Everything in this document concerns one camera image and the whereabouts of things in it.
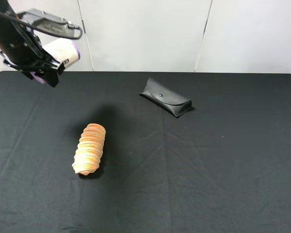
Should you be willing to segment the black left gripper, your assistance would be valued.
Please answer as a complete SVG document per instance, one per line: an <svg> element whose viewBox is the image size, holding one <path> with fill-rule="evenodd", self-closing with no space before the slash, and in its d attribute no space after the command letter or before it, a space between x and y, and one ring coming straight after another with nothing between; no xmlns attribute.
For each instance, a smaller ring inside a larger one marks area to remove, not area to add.
<svg viewBox="0 0 291 233"><path fill-rule="evenodd" d="M45 52L27 27L12 21L0 21L0 56L7 66L26 77L44 81L51 87L59 83L65 69L62 62Z"/></svg>

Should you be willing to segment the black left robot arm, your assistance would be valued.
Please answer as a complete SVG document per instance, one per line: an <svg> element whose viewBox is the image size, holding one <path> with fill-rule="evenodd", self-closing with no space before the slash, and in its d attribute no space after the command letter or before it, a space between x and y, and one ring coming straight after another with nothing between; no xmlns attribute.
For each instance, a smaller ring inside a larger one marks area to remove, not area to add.
<svg viewBox="0 0 291 233"><path fill-rule="evenodd" d="M30 26L26 26L6 0L0 0L0 56L3 63L27 78L55 87L65 67L43 49Z"/></svg>

